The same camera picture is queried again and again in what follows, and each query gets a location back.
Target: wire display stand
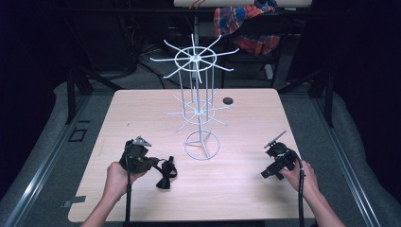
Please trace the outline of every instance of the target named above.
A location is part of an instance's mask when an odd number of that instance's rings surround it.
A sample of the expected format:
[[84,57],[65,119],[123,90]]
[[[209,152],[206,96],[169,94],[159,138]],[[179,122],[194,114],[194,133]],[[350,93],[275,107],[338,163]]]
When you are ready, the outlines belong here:
[[[215,118],[216,111],[228,109],[231,105],[227,105],[224,107],[216,108],[214,105],[214,96],[217,92],[215,89],[215,67],[225,70],[225,71],[233,71],[234,69],[227,69],[216,65],[218,60],[218,56],[229,55],[235,53],[235,51],[225,52],[225,53],[215,53],[211,48],[214,44],[216,44],[220,38],[218,37],[212,44],[207,47],[198,46],[194,42],[194,35],[192,38],[192,46],[185,47],[180,49],[177,46],[169,44],[167,41],[165,43],[171,48],[177,50],[177,54],[174,59],[164,59],[164,60],[155,60],[150,58],[152,61],[174,61],[177,70],[165,76],[165,79],[171,78],[173,75],[178,74],[180,80],[181,87],[181,98],[174,96],[178,101],[183,104],[183,110],[178,113],[166,113],[169,115],[173,114],[182,114],[185,119],[185,123],[177,130],[180,131],[183,127],[188,124],[196,125],[198,129],[190,133],[183,145],[185,148],[185,152],[196,160],[209,160],[215,157],[218,154],[220,149],[220,141],[218,137],[212,132],[205,130],[203,126],[208,122],[214,120],[222,125],[227,125],[226,123],[219,121]],[[212,73],[212,81],[211,81],[211,91],[209,89],[209,81],[208,81],[208,71]],[[183,90],[183,73],[186,73],[190,77],[190,97],[185,99],[184,90]],[[202,76],[205,78],[205,89],[204,96],[201,97],[200,94],[200,83],[203,83]]]

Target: gray floor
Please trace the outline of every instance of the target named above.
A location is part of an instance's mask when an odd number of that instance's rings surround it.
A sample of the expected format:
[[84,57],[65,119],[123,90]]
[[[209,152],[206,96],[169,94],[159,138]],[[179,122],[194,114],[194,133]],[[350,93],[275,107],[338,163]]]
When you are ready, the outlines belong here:
[[[288,66],[296,40],[289,42],[277,76],[275,88],[285,86]],[[162,74],[169,74],[175,66],[147,61],[148,57],[165,58],[160,51],[143,56],[143,62]],[[236,73],[249,72],[236,66]],[[219,86],[219,70],[216,85]],[[130,76],[113,79],[127,89],[162,89],[157,76],[141,67]],[[20,175],[8,194],[0,202],[1,226],[78,226],[68,220],[65,201],[75,196],[80,178],[92,152],[103,118],[113,98],[113,91],[92,80],[95,91],[91,96],[78,93],[78,115],[71,125],[67,119],[66,84],[55,89],[57,103],[45,129]],[[166,88],[176,88],[164,80]],[[245,86],[265,86],[249,82]],[[231,87],[243,83],[231,81]],[[335,95],[333,108],[334,129],[322,118],[322,101],[310,99],[305,84],[290,94],[281,95],[298,148],[304,159],[316,169],[320,188],[334,210],[347,226],[401,226],[401,206],[384,190],[372,170],[366,165],[363,145],[357,129],[341,98]],[[68,142],[74,129],[85,129],[81,142]],[[307,219],[306,226],[313,223]],[[218,221],[197,223],[142,223],[141,226],[297,226],[296,219]],[[108,223],[106,226],[121,226]]]

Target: human arm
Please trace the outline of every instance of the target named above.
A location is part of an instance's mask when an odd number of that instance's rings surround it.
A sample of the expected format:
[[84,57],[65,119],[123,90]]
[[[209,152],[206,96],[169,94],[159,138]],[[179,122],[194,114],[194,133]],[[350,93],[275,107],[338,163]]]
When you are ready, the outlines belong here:
[[[315,170],[306,161],[302,161],[302,165],[305,174],[304,199],[309,204],[319,226],[345,226],[320,191]],[[299,190],[300,165],[298,162],[292,171],[282,169],[280,173],[288,179],[295,190]]]
[[[131,174],[131,183],[145,175],[146,172]],[[107,168],[107,179],[103,195],[91,215],[82,223],[82,227],[102,226],[115,204],[127,192],[127,171],[113,162]]]

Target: dark background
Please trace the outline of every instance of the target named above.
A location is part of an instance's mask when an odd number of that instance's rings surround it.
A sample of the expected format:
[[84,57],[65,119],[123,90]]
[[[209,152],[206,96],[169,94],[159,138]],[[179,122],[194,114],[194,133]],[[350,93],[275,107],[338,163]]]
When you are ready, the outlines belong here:
[[[316,4],[314,9],[346,10],[352,5],[345,1],[330,2]],[[335,91],[344,99],[357,125],[368,164],[381,184],[401,201],[401,182],[397,181],[401,162],[398,106],[401,8],[395,0],[358,3],[362,7],[357,8],[349,23],[315,20],[306,24],[288,78],[296,79],[322,67],[330,54],[340,48],[340,58],[335,60]],[[65,56],[72,55],[89,67],[94,63],[88,50],[77,43],[76,34],[72,35],[58,17],[48,21],[37,3],[28,0],[1,3],[0,12],[0,196],[3,197],[51,114],[55,103],[53,89],[65,81],[71,67],[71,59]],[[338,41],[344,45],[338,47]],[[65,48],[65,42],[71,48]],[[114,62],[113,67],[126,67],[125,60]]]

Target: black object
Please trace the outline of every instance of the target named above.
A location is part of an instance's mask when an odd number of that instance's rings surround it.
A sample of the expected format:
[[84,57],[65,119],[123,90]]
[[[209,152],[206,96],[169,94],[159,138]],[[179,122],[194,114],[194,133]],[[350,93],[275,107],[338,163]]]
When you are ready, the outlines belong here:
[[234,103],[234,101],[230,97],[225,97],[225,98],[223,98],[223,103],[226,104],[226,105],[231,105],[231,104]]
[[288,170],[294,169],[297,154],[294,150],[287,148],[285,144],[274,143],[266,153],[268,153],[270,157],[274,157],[275,161],[261,173],[265,179],[269,176],[276,175],[279,180],[282,180],[284,176],[279,173],[281,169],[284,167]]
[[300,166],[300,178],[298,183],[298,212],[299,212],[299,223],[300,227],[304,227],[304,168],[301,158],[298,154],[283,143],[277,143],[276,140],[280,138],[286,131],[283,131],[279,136],[269,142],[267,146],[270,148],[266,151],[270,157],[274,157],[275,162],[268,166],[261,174],[266,179],[269,176],[276,175],[276,177],[281,181],[284,176],[280,173],[280,170],[286,167],[288,170],[292,171],[295,167],[295,162],[297,161]]
[[[151,144],[141,136],[138,136],[134,140],[127,141],[119,164],[129,173],[146,172],[154,167],[163,175],[163,179],[159,181],[156,186],[161,189],[169,189],[169,179],[177,176],[177,169],[173,164],[174,157],[170,156],[168,160],[147,157],[145,155],[148,153],[148,149],[145,148],[145,146],[151,147]],[[158,167],[157,165],[162,160],[165,160],[162,163],[162,167]]]
[[151,146],[151,144],[146,141],[144,143],[143,141],[145,140],[138,137],[135,140],[126,142],[125,150],[119,163],[124,169],[129,170],[130,173],[146,172],[160,161],[157,158],[148,158],[145,156],[148,153],[148,149],[144,146]]

